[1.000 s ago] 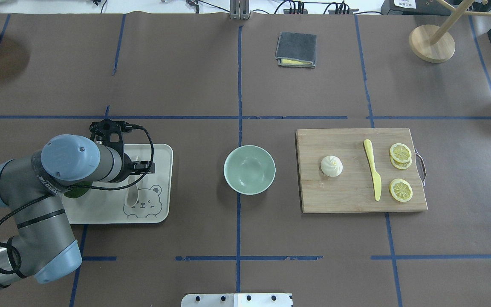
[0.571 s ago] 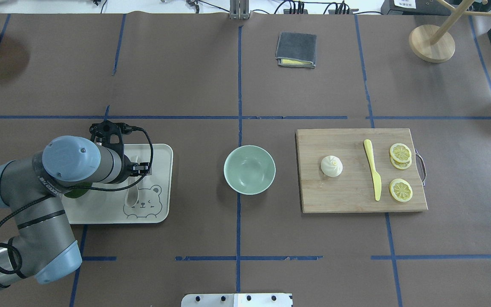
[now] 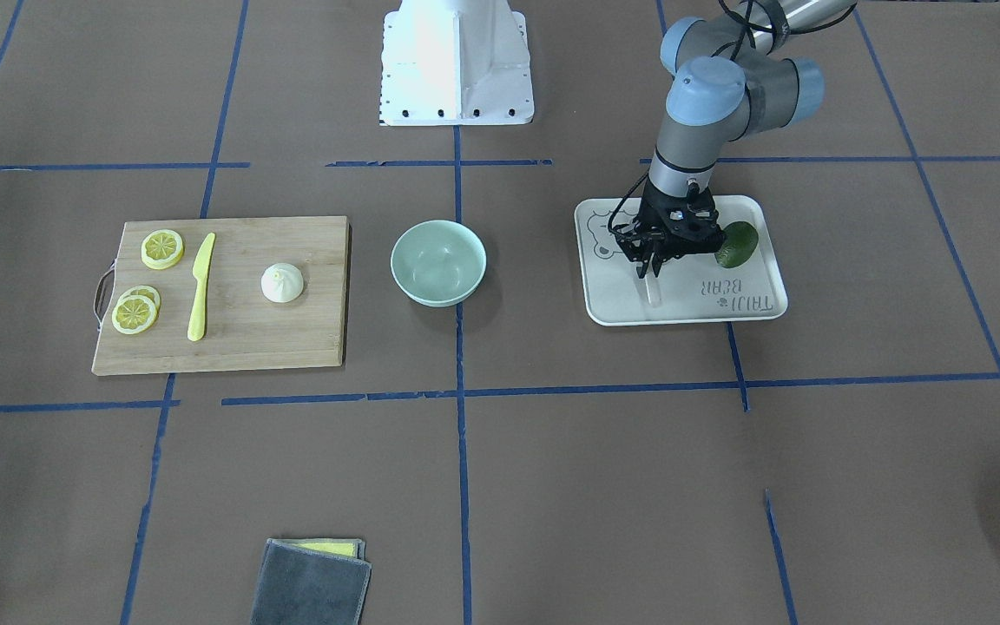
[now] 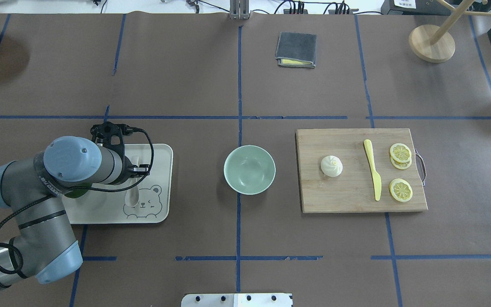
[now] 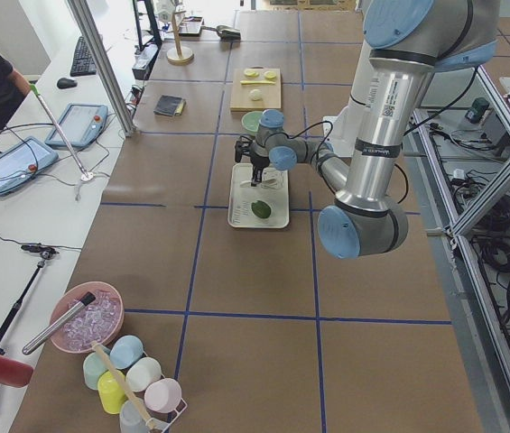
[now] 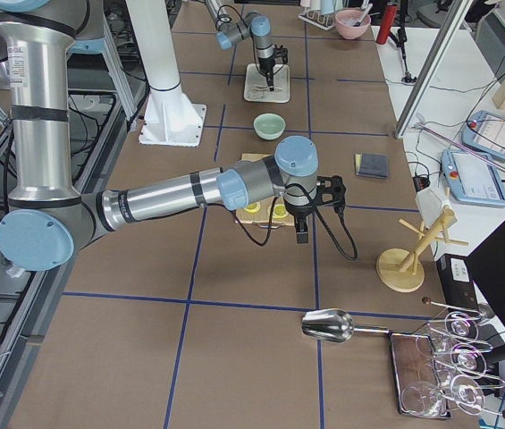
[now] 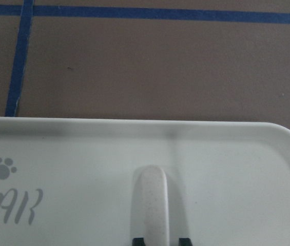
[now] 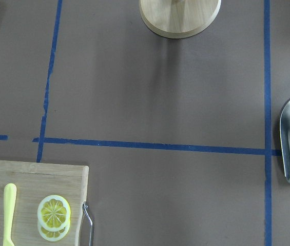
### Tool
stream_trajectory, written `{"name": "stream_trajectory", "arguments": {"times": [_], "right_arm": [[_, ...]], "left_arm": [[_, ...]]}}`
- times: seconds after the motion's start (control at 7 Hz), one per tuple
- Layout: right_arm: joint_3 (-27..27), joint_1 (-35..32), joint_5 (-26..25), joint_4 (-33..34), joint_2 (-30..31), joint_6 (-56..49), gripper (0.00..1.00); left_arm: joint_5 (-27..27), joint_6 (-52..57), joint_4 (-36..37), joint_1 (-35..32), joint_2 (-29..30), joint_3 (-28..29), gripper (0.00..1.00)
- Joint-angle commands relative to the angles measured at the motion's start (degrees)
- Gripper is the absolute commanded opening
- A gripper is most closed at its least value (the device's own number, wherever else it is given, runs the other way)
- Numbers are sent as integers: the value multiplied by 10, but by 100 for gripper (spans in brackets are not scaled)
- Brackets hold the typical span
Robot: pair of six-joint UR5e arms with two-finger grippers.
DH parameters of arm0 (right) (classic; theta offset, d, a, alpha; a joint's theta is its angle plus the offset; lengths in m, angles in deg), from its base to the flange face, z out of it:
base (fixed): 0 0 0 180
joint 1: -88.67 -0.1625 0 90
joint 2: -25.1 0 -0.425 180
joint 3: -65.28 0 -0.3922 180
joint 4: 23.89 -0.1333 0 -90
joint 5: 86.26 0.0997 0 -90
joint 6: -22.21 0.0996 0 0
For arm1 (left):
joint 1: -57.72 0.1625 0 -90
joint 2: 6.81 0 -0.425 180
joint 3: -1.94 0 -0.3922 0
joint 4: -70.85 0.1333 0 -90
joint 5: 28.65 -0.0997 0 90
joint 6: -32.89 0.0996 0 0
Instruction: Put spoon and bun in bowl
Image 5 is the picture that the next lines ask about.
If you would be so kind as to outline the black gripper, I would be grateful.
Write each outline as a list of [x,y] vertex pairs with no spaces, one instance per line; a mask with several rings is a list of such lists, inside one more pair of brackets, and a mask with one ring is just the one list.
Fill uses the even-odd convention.
[[253,164],[252,177],[250,185],[257,186],[263,181],[264,168],[269,166],[269,159],[256,151],[257,144],[252,135],[240,135],[236,140],[235,149],[235,162],[241,162],[244,157],[247,157]]

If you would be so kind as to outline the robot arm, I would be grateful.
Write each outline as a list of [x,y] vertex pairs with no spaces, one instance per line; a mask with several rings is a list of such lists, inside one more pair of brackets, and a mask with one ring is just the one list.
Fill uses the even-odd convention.
[[283,114],[267,109],[249,143],[236,142],[235,160],[248,157],[251,183],[264,168],[310,164],[334,191],[321,210],[323,247],[339,259],[393,251],[408,233],[405,213],[387,194],[413,110],[435,73],[477,68],[496,52],[497,1],[374,1],[363,34],[373,74],[350,162],[327,144],[288,135]]

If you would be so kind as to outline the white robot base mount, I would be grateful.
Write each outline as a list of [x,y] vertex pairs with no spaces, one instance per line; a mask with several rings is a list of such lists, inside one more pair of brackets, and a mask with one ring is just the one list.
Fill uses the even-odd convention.
[[350,157],[354,144],[350,138],[347,121],[343,116],[324,116],[323,134],[334,153],[340,157]]

